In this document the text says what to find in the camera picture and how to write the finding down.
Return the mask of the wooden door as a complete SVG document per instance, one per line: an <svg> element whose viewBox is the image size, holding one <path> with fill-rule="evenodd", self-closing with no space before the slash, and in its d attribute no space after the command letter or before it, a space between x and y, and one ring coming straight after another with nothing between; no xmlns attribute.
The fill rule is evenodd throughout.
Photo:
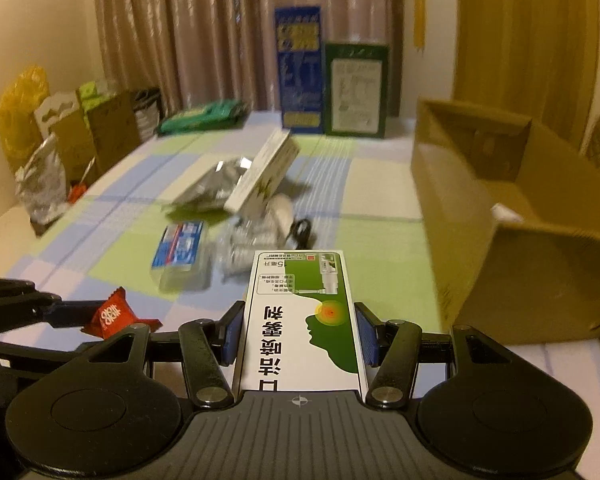
<svg viewBox="0 0 600 480"><path fill-rule="evenodd" d="M575 148L599 56L600 0L458 0L454 99L531 116Z"/></svg>

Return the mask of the clear plastic packaging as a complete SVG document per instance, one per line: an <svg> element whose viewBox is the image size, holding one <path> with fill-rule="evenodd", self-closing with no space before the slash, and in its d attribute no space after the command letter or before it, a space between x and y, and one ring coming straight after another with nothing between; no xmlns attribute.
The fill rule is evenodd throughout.
<svg viewBox="0 0 600 480"><path fill-rule="evenodd" d="M280 234L268 211L257 220L239 218L231 223L221 233L215 248L224 280L248 275L257 252L284 248L288 236Z"/></svg>

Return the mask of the red snack packet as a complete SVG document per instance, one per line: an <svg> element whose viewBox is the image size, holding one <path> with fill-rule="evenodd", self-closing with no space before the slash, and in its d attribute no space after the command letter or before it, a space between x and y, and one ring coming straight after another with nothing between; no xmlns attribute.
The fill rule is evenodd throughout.
<svg viewBox="0 0 600 480"><path fill-rule="evenodd" d="M95 311L91 321L81 328L81 332L94 337L108 339L132 324L145 324L152 332L162 327L156 318L139 318L128 300L123 287L118 287Z"/></svg>

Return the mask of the white plastic spoon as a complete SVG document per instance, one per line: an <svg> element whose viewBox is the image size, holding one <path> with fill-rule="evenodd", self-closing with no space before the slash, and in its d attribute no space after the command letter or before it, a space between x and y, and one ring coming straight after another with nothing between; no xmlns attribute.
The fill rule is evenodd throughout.
<svg viewBox="0 0 600 480"><path fill-rule="evenodd" d="M268 201L268 212L280 234L287 236L294 224L294 204L285 194L276 194Z"/></svg>

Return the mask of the white crumpled plastic bag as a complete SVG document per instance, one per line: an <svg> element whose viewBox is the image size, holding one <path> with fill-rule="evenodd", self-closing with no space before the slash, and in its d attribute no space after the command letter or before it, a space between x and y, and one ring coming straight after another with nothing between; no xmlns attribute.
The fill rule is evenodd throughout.
<svg viewBox="0 0 600 480"><path fill-rule="evenodd" d="M30 220L48 226L69 208L68 181L58 151L57 136L51 133L15 173L16 196Z"/></svg>

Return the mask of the tablecloth checked pastel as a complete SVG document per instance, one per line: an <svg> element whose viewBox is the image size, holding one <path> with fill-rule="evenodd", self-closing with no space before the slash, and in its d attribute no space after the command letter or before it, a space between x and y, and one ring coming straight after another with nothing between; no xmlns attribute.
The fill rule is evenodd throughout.
<svg viewBox="0 0 600 480"><path fill-rule="evenodd" d="M252 156L278 118L253 115L245 127L152 140L95 183L45 234L21 207L0 218L0 276L34 281L67 299L97 299L126 290L143 318L173 330L213 318L247 287L214 262L196 292L162 292L151 274L166 227L193 218L174 206L190 181L218 162ZM315 249L344 253L354 299L382 318L439 327L429 254L411 175L413 135L396 120L385 140L302 136L279 192L290 218Z"/></svg>

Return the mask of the brown cardboard box on floor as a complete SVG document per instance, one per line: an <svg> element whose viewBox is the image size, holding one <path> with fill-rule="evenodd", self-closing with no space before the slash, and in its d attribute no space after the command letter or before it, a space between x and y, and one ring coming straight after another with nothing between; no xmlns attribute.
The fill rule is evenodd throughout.
<svg viewBox="0 0 600 480"><path fill-rule="evenodd" d="M88 184L93 183L142 144L128 92L110 96L90 110L76 92L57 92L34 111L34 119L44 139L51 133L56 136L69 182L79 181L94 162L86 177Z"/></svg>

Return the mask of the white power adapter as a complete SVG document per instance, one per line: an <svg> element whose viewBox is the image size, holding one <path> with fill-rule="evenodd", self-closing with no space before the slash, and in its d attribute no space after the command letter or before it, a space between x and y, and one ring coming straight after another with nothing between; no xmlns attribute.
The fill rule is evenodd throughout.
<svg viewBox="0 0 600 480"><path fill-rule="evenodd" d="M491 214L494 220L500 223L524 222L524 217L521 214L501 203L496 203L491 207Z"/></svg>

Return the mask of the blue floss pick box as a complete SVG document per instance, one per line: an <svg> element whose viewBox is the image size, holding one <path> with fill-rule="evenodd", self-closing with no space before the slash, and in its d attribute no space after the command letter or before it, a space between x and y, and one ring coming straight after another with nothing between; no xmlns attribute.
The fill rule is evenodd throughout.
<svg viewBox="0 0 600 480"><path fill-rule="evenodd" d="M150 274L162 292L198 292L207 285L209 266L207 223L189 220L164 229Z"/></svg>

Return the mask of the green white spray box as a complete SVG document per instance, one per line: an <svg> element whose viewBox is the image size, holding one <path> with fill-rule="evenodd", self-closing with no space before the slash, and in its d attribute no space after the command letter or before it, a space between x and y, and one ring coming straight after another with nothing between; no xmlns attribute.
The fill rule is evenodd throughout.
<svg viewBox="0 0 600 480"><path fill-rule="evenodd" d="M366 396L366 365L342 252L256 252L233 387L238 393Z"/></svg>

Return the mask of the beige curtain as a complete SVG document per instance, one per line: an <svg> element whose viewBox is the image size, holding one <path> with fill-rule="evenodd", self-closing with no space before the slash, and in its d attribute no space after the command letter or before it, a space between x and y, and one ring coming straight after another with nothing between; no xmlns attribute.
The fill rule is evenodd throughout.
<svg viewBox="0 0 600 480"><path fill-rule="evenodd" d="M327 41L388 44L388 112L399 113L403 0L95 0L105 75L129 90L159 88L169 112L218 99L276 110L282 6L319 6Z"/></svg>

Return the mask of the green wet wipes pack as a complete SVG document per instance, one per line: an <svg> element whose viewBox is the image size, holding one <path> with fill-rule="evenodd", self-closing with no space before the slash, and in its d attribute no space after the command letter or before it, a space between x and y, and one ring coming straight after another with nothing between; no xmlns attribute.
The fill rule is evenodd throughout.
<svg viewBox="0 0 600 480"><path fill-rule="evenodd" d="M237 125L248 114L248 106L241 100L219 100L181 110L164 118L156 128L157 136L198 131L223 130Z"/></svg>

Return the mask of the silver foil pouch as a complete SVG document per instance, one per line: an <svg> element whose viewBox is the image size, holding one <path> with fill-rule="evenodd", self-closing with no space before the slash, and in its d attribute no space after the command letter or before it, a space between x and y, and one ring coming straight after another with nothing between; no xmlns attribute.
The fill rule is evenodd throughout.
<svg viewBox="0 0 600 480"><path fill-rule="evenodd" d="M193 212L222 210L251 164L252 160L247 157L215 162L202 176L171 200L169 206Z"/></svg>

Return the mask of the green carton with label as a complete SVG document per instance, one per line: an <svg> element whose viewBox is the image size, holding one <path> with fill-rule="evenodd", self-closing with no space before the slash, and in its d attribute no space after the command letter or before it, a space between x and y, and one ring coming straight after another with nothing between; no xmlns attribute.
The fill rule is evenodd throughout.
<svg viewBox="0 0 600 480"><path fill-rule="evenodd" d="M388 44L328 42L324 55L324 133L382 139L388 110Z"/></svg>

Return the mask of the long white medicine box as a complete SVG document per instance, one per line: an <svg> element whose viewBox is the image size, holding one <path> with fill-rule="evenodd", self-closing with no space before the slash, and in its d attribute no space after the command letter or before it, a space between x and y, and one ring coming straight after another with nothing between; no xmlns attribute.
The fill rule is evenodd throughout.
<svg viewBox="0 0 600 480"><path fill-rule="evenodd" d="M223 209L240 218L259 218L299 151L288 130L275 129L237 182Z"/></svg>

